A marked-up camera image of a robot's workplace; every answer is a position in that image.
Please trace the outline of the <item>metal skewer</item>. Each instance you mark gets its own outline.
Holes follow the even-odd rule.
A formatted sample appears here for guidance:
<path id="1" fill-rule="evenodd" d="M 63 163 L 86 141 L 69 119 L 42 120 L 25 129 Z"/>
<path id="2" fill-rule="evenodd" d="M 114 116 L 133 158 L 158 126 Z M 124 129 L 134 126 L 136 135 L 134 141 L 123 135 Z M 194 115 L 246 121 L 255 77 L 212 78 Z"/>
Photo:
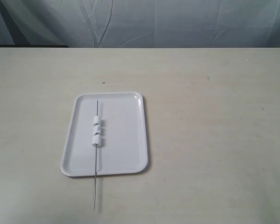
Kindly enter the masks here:
<path id="1" fill-rule="evenodd" d="M 95 175 L 94 175 L 94 192 L 93 192 L 93 210 L 96 208 L 96 185 L 97 185 L 97 153 L 98 145 L 95 146 Z"/>

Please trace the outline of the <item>white marshmallow top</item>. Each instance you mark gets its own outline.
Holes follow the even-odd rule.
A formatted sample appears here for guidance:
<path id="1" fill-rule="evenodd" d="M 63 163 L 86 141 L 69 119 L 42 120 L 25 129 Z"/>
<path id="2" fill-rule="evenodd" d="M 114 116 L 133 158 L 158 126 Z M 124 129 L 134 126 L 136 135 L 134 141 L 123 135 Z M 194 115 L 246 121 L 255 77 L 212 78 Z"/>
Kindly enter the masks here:
<path id="1" fill-rule="evenodd" d="M 101 125 L 101 118 L 100 118 L 100 116 L 98 116 L 98 115 L 94 116 L 94 118 L 93 118 L 93 125 L 94 126 Z"/>

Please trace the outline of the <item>white marshmallow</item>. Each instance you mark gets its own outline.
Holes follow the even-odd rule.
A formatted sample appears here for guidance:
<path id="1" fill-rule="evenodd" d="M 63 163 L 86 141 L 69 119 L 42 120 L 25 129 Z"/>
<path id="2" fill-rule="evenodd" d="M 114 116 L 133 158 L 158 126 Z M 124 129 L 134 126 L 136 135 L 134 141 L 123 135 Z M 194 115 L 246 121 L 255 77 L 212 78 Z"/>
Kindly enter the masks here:
<path id="1" fill-rule="evenodd" d="M 95 134 L 92 136 L 92 145 L 94 147 L 101 147 L 101 135 Z"/>
<path id="2" fill-rule="evenodd" d="M 94 118 L 93 118 L 93 125 L 94 126 L 101 125 L 101 118 L 100 118 L 100 116 L 98 116 L 98 115 L 94 116 Z"/>
<path id="3" fill-rule="evenodd" d="M 93 135 L 100 135 L 101 134 L 101 125 L 100 124 L 96 124 L 93 127 Z"/>

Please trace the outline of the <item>white marshmallow bottom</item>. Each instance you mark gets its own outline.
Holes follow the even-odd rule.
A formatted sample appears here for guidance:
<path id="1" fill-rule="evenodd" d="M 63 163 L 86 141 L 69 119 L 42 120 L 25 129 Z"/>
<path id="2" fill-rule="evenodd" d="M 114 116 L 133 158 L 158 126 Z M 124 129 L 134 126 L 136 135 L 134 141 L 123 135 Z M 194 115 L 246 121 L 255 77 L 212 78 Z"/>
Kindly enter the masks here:
<path id="1" fill-rule="evenodd" d="M 94 147 L 101 147 L 101 135 L 95 134 L 92 136 L 92 145 Z"/>

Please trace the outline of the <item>white rectangular plastic tray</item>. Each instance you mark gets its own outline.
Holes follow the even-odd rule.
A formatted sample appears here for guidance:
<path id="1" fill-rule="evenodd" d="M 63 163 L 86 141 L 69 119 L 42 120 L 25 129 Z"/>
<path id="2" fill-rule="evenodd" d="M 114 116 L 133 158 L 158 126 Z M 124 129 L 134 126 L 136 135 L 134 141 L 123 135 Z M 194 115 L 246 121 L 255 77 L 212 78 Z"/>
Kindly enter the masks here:
<path id="1" fill-rule="evenodd" d="M 61 171 L 69 177 L 95 175 L 93 118 L 101 118 L 101 147 L 97 175 L 124 175 L 148 165 L 147 131 L 143 96 L 134 91 L 89 93 L 74 101 L 61 158 Z"/>

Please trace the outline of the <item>grey-blue backdrop curtain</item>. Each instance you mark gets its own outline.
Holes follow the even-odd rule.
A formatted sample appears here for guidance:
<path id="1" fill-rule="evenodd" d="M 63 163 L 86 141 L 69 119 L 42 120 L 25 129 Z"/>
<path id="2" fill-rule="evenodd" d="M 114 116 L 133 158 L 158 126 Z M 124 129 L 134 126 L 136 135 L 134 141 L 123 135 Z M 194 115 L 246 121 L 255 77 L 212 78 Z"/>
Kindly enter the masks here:
<path id="1" fill-rule="evenodd" d="M 280 47 L 280 0 L 0 0 L 0 46 Z"/>

